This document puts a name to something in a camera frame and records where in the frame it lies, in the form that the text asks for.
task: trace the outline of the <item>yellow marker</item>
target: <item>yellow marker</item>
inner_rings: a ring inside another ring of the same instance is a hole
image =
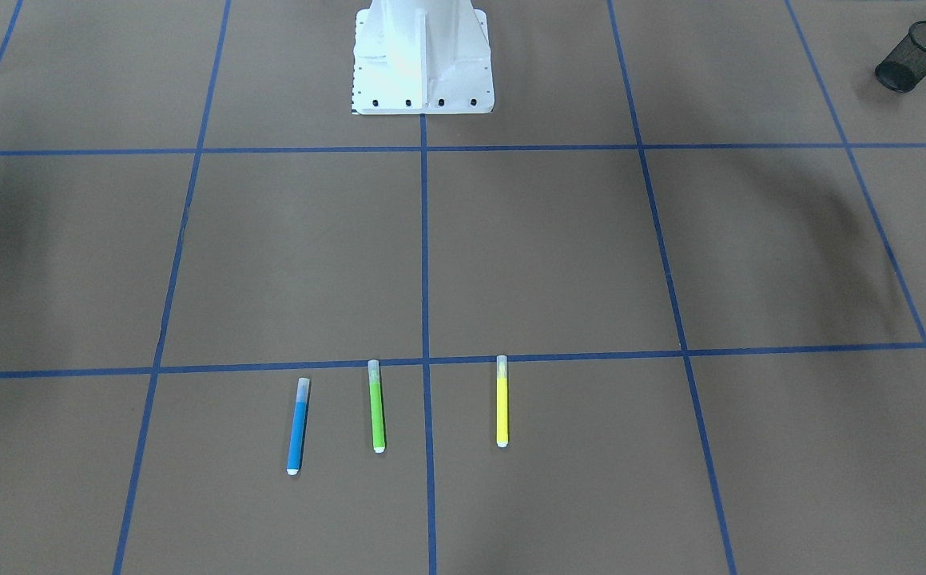
[[[495,434],[495,440],[499,442],[499,447],[509,446],[509,367],[507,367],[509,358],[500,355],[496,359],[498,364],[498,433]]]

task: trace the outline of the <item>brown floor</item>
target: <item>brown floor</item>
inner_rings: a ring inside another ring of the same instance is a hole
[[[926,0],[367,4],[0,0],[0,575],[926,573]]]

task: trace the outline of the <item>blue tape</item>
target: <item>blue tape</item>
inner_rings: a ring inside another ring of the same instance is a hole
[[[808,354],[808,353],[849,353],[878,350],[925,349],[922,342],[901,343],[846,343],[834,346],[779,346],[755,348],[714,348],[688,349],[690,357],[714,357],[730,355],[773,355],[773,354]],[[549,361],[599,361],[621,359],[655,359],[682,357],[681,350],[657,351],[618,351],[586,353],[542,353],[510,355],[512,363],[549,363]],[[423,365],[422,357],[398,357],[382,359],[381,364],[392,367],[417,367]],[[431,365],[455,365],[468,363],[495,363],[493,355],[459,355],[427,358]],[[35,378],[83,378],[83,376],[112,375],[151,375],[157,372],[167,374],[218,374],[218,372],[239,371],[302,371],[303,369],[344,369],[366,367],[366,359],[346,359],[332,361],[280,361],[280,363],[222,363],[204,365],[162,365],[152,367],[103,367],[79,369],[34,369],[34,371],[0,371],[0,379],[35,379]]]
[[[125,546],[128,541],[128,533],[131,522],[133,521],[133,507],[137,499],[137,488],[140,486],[140,472],[142,468],[142,456],[146,445],[146,433],[149,430],[151,414],[153,413],[153,396],[157,392],[158,375],[161,369],[161,360],[164,356],[164,343],[168,336],[168,323],[171,320],[171,305],[175,297],[175,284],[178,283],[178,268],[182,260],[182,245],[185,240],[185,226],[189,224],[189,207],[193,203],[193,193],[197,185],[197,172],[200,170],[200,158],[202,156],[204,139],[207,136],[207,124],[210,121],[211,100],[214,98],[214,87],[217,84],[217,72],[221,67],[221,51],[225,47],[225,31],[229,25],[229,11],[232,9],[232,0],[225,0],[225,11],[221,15],[221,30],[218,32],[217,48],[214,49],[214,65],[211,68],[210,82],[207,84],[207,96],[204,99],[204,112],[200,120],[200,134],[197,136],[197,152],[193,156],[193,168],[189,174],[189,186],[185,192],[185,203],[182,206],[182,219],[178,225],[178,237],[175,240],[175,254],[171,262],[171,274],[168,277],[168,291],[164,299],[164,310],[161,313],[161,332],[157,341],[155,351],[153,351],[153,373],[149,376],[149,385],[146,388],[146,401],[144,405],[144,415],[140,425],[140,440],[137,442],[137,452],[133,458],[133,474],[129,478],[129,489],[125,499],[125,510],[122,514],[122,525],[118,533],[118,547],[115,550],[115,563],[112,568],[113,575],[121,575],[122,564],[125,560]]]
[[[722,546],[725,547],[725,563],[729,567],[729,575],[737,575],[736,558],[733,555],[733,543],[729,539],[729,527],[725,521],[725,506],[722,505],[721,489],[718,487],[718,476],[715,473],[714,460],[711,456],[711,443],[708,440],[707,426],[705,426],[704,412],[701,407],[699,396],[697,396],[697,382],[694,376],[693,364],[690,362],[688,346],[686,346],[686,333],[682,328],[682,314],[679,313],[679,301],[675,295],[675,284],[672,281],[672,269],[668,261],[668,252],[665,248],[665,236],[662,231],[661,219],[658,216],[658,205],[655,201],[654,186],[651,181],[651,170],[648,167],[646,152],[644,149],[644,139],[641,135],[641,125],[637,117],[637,105],[634,102],[634,91],[630,86],[630,72],[626,66],[626,55],[622,50],[622,39],[619,35],[619,24],[615,17],[615,6],[612,0],[608,0],[608,14],[612,22],[612,35],[615,38],[615,50],[619,57],[619,68],[622,69],[622,84],[626,87],[626,102],[630,106],[630,120],[634,124],[634,135],[637,138],[639,157],[641,157],[641,170],[644,173],[644,185],[648,201],[651,206],[651,219],[654,222],[655,236],[658,241],[658,252],[661,256],[662,268],[665,272],[665,284],[668,287],[668,295],[672,306],[672,317],[675,320],[675,331],[679,338],[679,351],[682,353],[682,364],[686,371],[686,382],[690,387],[690,399],[693,400],[694,416],[697,419],[697,433],[700,434],[701,449],[704,452],[704,463],[707,466],[708,481],[711,485],[711,498],[715,506],[715,518],[718,520],[719,532],[721,532]]]
[[[433,145],[428,153],[452,152],[583,152],[583,150],[634,149],[926,149],[926,142],[785,142],[785,143],[645,143],[644,145]],[[161,154],[194,154],[195,147],[134,147],[134,149],[0,149],[0,157],[56,156],[160,156]],[[201,153],[416,153],[419,146],[253,146],[205,147]]]
[[[419,116],[419,215],[421,216],[421,331],[423,338],[423,446],[427,455],[427,572],[438,573],[435,514],[434,412],[431,404],[430,258],[427,250],[427,116]]]

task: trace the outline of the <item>marker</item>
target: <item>marker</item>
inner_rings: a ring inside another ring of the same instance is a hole
[[[507,366],[509,358],[500,355],[495,362],[498,364],[498,433],[495,434],[499,447],[509,446],[509,367]]]
[[[306,403],[310,399],[310,379],[299,378],[296,411],[292,415],[292,437],[288,440],[288,474],[299,473],[303,463],[303,434],[306,432]]]
[[[372,359],[367,362],[371,376],[371,435],[374,436],[375,454],[385,452],[385,404],[381,399],[381,364]]]

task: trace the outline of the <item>light blue object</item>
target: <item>light blue object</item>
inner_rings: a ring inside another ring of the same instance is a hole
[[[288,440],[288,474],[298,474],[303,463],[303,436],[306,433],[306,403],[310,397],[310,381],[299,378],[296,390],[296,411],[292,415],[292,437]]]

